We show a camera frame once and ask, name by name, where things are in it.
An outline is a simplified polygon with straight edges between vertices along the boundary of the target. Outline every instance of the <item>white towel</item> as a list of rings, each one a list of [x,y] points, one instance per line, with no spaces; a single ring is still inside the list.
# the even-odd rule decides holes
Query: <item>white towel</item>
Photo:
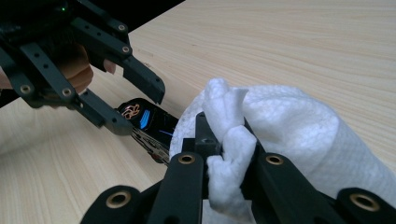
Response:
[[[204,214],[205,223],[254,223],[239,189],[255,144],[243,118],[266,151],[289,158],[317,190],[335,198],[340,189],[367,189],[396,207],[395,174],[334,110],[297,88],[209,80],[180,117],[170,157],[181,151],[183,138],[195,136],[195,116],[202,111],[224,149],[222,157],[207,160],[209,203],[219,214]]]

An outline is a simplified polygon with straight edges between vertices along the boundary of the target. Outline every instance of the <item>light wood surface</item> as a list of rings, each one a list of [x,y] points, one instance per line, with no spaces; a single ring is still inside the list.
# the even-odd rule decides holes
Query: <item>light wood surface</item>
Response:
[[[295,86],[334,108],[396,172],[395,1],[187,0],[130,37],[174,116],[212,77]],[[145,97],[117,71],[95,69],[90,89],[114,107]],[[0,113],[0,223],[79,223],[105,189],[143,190],[165,173],[132,137],[76,111],[19,99]]]

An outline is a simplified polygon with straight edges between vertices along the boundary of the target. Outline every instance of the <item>crumpled white fabric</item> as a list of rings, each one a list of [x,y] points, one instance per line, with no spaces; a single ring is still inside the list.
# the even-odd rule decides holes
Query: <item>crumpled white fabric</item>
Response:
[[[227,114],[216,113],[224,107],[228,108]],[[181,151],[183,138],[195,136],[195,116],[204,109],[209,125],[223,147],[228,144],[229,148],[233,148],[232,145],[238,144],[232,141],[232,137],[225,136],[231,129],[239,127],[241,118],[245,117],[265,150],[288,157],[317,190],[335,198],[340,189],[367,189],[396,207],[395,174],[333,109],[303,91],[282,85],[228,87],[225,79],[213,78],[180,117],[172,138],[170,157]],[[251,157],[249,153],[238,153],[235,155]],[[208,165],[213,162],[211,160],[208,159]],[[223,159],[215,159],[217,163],[221,160],[223,170],[227,173],[230,164],[224,155]],[[239,173],[246,171],[243,165],[240,169]],[[222,187],[232,184],[227,181],[235,179],[217,177],[209,181],[215,181],[213,185]],[[206,223],[220,223],[227,218],[228,223],[232,223],[230,217],[234,223],[246,220],[246,212],[242,212],[244,215],[238,219],[230,216],[227,208],[219,209],[219,201],[230,201],[230,198],[224,197],[227,195],[223,194],[212,202],[209,183],[209,202],[224,216],[216,214],[213,218],[204,217]]]

